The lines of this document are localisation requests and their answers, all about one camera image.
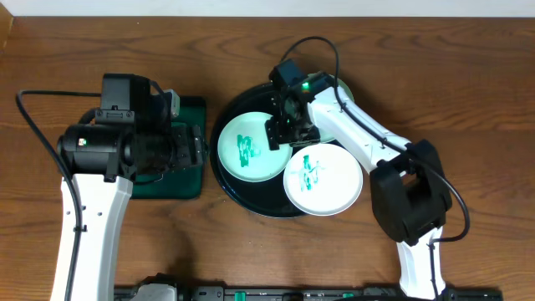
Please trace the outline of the white plate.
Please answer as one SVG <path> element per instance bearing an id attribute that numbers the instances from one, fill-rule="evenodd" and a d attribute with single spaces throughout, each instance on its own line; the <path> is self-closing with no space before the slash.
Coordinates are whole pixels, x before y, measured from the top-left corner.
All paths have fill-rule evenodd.
<path id="1" fill-rule="evenodd" d="M 360 164 L 344 148 L 311 145 L 292 156 L 283 174 L 289 201 L 302 212 L 332 216 L 351 207 L 364 184 Z"/>

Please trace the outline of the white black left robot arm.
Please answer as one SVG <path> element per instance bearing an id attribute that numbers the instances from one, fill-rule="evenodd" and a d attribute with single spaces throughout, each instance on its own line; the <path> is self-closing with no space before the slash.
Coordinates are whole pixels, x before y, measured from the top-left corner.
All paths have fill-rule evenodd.
<path id="1" fill-rule="evenodd" d="M 172 125 L 180 97 L 135 74 L 105 74 L 100 105 L 59 137 L 67 173 L 53 300 L 110 300 L 120 229 L 134 186 L 201 166 L 197 125 Z"/>

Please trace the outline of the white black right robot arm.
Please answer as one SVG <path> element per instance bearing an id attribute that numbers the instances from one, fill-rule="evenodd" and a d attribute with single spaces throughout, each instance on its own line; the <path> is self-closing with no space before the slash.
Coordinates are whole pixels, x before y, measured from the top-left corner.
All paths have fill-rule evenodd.
<path id="1" fill-rule="evenodd" d="M 350 206 L 369 175 L 372 209 L 400 258 L 400 288 L 409 298 L 438 299 L 446 288 L 438 245 L 454 189 L 435 147 L 396 135 L 341 88 L 281 89 L 281 111 L 266 124 L 272 149 L 299 147 L 284 173 L 291 202 L 314 215 Z"/>

